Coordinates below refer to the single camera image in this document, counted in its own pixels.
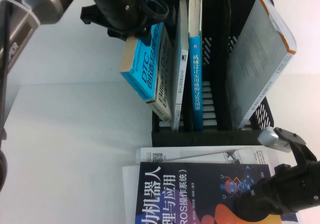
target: white table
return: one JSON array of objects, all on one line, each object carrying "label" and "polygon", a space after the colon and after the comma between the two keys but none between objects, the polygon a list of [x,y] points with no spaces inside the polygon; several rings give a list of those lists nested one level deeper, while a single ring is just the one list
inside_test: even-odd
[{"label": "white table", "polygon": [[22,87],[2,143],[0,223],[125,223],[122,166],[151,146],[151,118],[127,83]]}]

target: white book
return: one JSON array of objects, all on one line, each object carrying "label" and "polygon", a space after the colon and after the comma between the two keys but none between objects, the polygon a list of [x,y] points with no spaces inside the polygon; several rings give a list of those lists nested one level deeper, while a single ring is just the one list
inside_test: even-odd
[{"label": "white book", "polygon": [[270,0],[255,0],[227,63],[226,94],[234,129],[242,129],[297,51]]},{"label": "white book", "polygon": [[178,18],[176,23],[176,35],[175,35],[175,61],[173,67],[173,86],[172,86],[172,121],[171,129],[178,131],[182,96],[184,94],[184,83],[186,79],[187,59],[189,53],[188,45],[188,11],[186,9],[187,1],[180,0]]}]

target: barcode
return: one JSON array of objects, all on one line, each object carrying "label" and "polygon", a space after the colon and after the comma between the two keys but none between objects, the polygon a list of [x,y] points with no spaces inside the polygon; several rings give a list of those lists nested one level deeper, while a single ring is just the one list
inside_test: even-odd
[{"label": "barcode", "polygon": [[152,153],[153,162],[162,162],[164,155],[163,153]]}]

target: white background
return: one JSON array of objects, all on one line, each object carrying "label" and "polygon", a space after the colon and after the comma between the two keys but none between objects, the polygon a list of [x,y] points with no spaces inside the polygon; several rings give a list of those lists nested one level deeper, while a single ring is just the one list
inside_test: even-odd
[{"label": "white background", "polygon": [[[320,0],[274,2],[298,44],[283,74],[320,74]],[[118,73],[124,42],[80,20],[81,7],[92,4],[75,0],[58,24],[36,31],[9,73],[6,116],[22,85],[124,81]]]}]

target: book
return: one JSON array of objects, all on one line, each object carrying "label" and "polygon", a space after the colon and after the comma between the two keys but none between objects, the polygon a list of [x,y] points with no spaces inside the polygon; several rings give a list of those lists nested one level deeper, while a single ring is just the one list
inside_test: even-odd
[{"label": "book", "polygon": [[[233,202],[263,177],[268,165],[142,162],[135,224],[250,223],[233,213]],[[281,222],[268,215],[259,223]]]},{"label": "book", "polygon": [[[193,162],[193,163],[202,163],[202,162],[209,162],[209,163],[229,163],[230,158],[221,158],[221,155],[226,156],[227,153],[230,153],[230,150],[237,149],[239,146],[216,146],[215,150],[210,148],[207,152],[204,152],[203,156],[194,156],[194,157],[188,157],[183,159],[174,159],[169,160],[173,162]],[[177,157],[182,156],[192,156],[192,149],[197,149],[199,147],[177,147],[180,149],[180,155]],[[144,159],[142,156],[140,157],[140,151],[142,149],[148,149],[151,150],[151,148],[141,148],[137,150],[137,164],[140,164],[141,162],[145,162],[146,159]],[[152,148],[152,149],[160,149],[156,152],[163,152],[165,148],[158,147],[158,148]],[[274,175],[274,167],[280,165],[280,160],[277,158],[277,151],[266,148],[264,146],[252,146],[247,147],[241,150],[238,150],[234,152],[234,156],[236,159],[240,161],[241,164],[268,164],[269,169],[271,172],[271,175]],[[149,158],[147,160],[148,162],[152,161],[161,161],[159,159],[152,159]],[[139,183],[139,166],[125,166],[122,168],[122,176],[123,176],[123,187],[124,187],[124,198],[125,198],[125,213],[126,213],[126,222],[127,224],[134,223],[135,219],[135,209],[136,209],[136,196],[137,196],[137,189],[138,189],[138,183]],[[291,214],[291,215],[282,215],[281,216],[283,224],[297,224],[299,215]]]},{"label": "book", "polygon": [[203,130],[202,113],[202,0],[189,0],[188,33],[193,107],[193,128]]},{"label": "book", "polygon": [[129,36],[119,71],[162,121],[172,119],[171,66],[173,48],[164,23],[151,27],[151,45]]},{"label": "book", "polygon": [[297,51],[270,0],[255,0],[227,62],[226,94],[234,129],[242,129]]},{"label": "book", "polygon": [[176,23],[175,35],[175,61],[173,66],[173,86],[172,86],[172,121],[171,129],[179,130],[181,116],[182,96],[184,93],[184,83],[186,79],[187,59],[188,59],[188,11],[187,1],[180,0],[179,11]]}]

